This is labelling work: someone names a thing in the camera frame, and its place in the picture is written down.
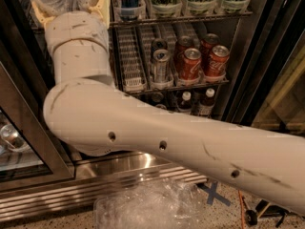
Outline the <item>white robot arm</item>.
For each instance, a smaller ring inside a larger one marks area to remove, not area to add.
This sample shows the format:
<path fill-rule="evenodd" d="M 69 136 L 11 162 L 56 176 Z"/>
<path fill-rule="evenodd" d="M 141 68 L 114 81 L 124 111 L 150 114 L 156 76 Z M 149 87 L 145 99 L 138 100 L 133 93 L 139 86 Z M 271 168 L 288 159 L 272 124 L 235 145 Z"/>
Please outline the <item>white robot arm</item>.
<path fill-rule="evenodd" d="M 160 156 L 305 215 L 304 137 L 172 113 L 124 94 L 109 63 L 110 0 L 85 11 L 31 3 L 54 63 L 43 115 L 57 137 L 87 155 Z"/>

